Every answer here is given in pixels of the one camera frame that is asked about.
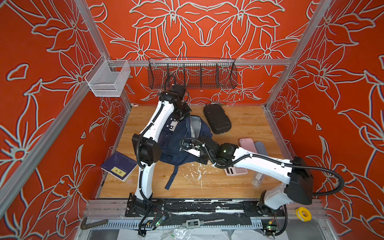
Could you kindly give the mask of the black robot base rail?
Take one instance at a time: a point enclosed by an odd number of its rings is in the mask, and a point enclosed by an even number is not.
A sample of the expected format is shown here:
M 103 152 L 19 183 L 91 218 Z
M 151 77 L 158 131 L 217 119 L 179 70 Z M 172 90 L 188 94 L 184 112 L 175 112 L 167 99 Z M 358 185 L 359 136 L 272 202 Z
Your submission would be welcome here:
M 261 208 L 257 199 L 161 199 L 160 205 L 129 199 L 126 217 L 161 217 L 168 214 L 240 214 L 246 217 L 284 217 L 283 207 L 277 210 Z

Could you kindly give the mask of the black hard zip case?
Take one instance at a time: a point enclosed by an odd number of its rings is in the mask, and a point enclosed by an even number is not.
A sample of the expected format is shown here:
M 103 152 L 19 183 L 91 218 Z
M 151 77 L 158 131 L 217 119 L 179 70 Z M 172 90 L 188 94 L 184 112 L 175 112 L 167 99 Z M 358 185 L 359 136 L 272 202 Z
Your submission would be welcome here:
M 231 130 L 232 123 L 221 105 L 206 105 L 203 112 L 214 134 L 223 134 Z

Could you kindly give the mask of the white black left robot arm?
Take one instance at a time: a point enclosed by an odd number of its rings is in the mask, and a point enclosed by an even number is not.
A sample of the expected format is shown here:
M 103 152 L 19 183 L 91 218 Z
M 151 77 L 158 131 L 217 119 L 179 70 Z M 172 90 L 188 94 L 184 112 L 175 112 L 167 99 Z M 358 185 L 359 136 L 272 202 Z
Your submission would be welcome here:
M 174 116 L 180 121 L 189 116 L 191 109 L 184 101 L 185 90 L 163 91 L 159 96 L 157 107 L 146 127 L 132 137 L 136 159 L 139 165 L 138 186 L 134 194 L 143 209 L 161 205 L 163 201 L 152 200 L 152 180 L 156 163 L 160 160 L 162 149 L 159 138 L 167 119 Z

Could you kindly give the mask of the yellow tape roll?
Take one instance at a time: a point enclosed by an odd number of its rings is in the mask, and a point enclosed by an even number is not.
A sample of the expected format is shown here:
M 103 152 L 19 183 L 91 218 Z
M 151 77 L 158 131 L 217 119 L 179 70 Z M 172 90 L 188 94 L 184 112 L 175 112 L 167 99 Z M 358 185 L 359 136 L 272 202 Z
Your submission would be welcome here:
M 301 220 L 302 222 L 308 222 L 312 220 L 311 212 L 305 207 L 300 207 L 296 209 L 296 215 L 298 219 Z

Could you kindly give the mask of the brown bent metal bar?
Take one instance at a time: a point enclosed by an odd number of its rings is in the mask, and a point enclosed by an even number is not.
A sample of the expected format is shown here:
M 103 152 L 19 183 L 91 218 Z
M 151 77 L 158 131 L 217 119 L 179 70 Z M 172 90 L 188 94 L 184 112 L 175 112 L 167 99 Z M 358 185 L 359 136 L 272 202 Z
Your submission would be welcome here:
M 80 229 L 81 230 L 88 230 L 91 228 L 106 225 L 108 222 L 109 222 L 109 220 L 101 220 L 101 221 L 97 221 L 97 222 L 88 223 L 88 218 L 85 217 L 81 222 Z

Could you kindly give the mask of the navy blue student backpack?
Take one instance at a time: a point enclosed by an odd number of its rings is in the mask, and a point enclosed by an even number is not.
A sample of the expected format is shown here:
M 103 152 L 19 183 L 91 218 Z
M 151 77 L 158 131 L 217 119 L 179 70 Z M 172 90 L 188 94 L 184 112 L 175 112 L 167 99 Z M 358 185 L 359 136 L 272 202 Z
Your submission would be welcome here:
M 199 116 L 189 116 L 181 121 L 177 121 L 174 116 L 166 120 L 158 144 L 162 149 L 160 161 L 174 166 L 165 189 L 169 190 L 177 173 L 179 166 L 196 162 L 199 157 L 190 154 L 187 150 L 193 148 L 198 143 L 192 139 L 200 137 L 212 137 L 210 127 Z

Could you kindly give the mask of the grey blue glasses case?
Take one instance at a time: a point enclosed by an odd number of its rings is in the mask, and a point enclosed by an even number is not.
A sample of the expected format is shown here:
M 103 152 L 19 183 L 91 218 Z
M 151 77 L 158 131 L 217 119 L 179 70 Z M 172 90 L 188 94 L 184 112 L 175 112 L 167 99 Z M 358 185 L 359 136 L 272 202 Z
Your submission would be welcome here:
M 255 142 L 254 145 L 255 145 L 255 148 L 256 148 L 258 154 L 264 155 L 264 156 L 269 156 L 264 143 Z

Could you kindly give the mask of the pink pencil case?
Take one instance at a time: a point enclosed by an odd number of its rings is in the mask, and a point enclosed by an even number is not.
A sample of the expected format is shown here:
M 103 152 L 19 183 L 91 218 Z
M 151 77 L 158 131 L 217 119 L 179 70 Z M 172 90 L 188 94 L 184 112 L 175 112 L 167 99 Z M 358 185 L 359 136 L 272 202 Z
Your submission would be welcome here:
M 258 153 L 257 149 L 254 145 L 254 142 L 251 138 L 242 138 L 239 139 L 239 145 L 241 148 L 245 149 L 246 151 L 252 152 L 252 153 Z

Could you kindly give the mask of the purple notebook yellow label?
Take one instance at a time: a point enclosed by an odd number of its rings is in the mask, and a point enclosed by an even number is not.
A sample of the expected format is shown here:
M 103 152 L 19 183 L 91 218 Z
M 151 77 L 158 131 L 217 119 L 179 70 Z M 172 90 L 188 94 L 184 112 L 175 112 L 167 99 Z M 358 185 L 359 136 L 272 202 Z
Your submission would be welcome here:
M 122 153 L 115 152 L 101 164 L 101 169 L 125 182 L 137 166 L 137 161 Z

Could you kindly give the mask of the pink white calculator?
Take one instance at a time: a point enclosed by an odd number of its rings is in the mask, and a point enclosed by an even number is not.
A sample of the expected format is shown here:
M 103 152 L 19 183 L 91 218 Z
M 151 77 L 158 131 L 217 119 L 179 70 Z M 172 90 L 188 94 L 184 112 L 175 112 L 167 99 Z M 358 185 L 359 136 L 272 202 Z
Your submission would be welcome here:
M 225 173 L 227 176 L 241 176 L 241 175 L 247 175 L 248 170 L 245 168 L 228 167 L 225 169 Z

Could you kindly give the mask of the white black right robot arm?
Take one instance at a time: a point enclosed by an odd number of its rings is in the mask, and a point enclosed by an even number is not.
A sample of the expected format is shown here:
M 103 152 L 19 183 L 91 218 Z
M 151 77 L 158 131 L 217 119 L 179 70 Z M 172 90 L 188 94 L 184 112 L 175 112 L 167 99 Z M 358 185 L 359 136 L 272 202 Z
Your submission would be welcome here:
M 345 180 L 339 173 L 322 167 L 308 166 L 298 157 L 294 160 L 276 159 L 247 151 L 234 144 L 219 145 L 207 136 L 198 138 L 198 149 L 201 156 L 217 168 L 245 168 L 279 180 L 281 184 L 278 187 L 262 193 L 259 203 L 261 208 L 276 210 L 292 202 L 311 205 L 313 197 L 334 195 L 345 186 Z M 314 192 L 312 171 L 334 176 L 337 185 L 326 192 Z

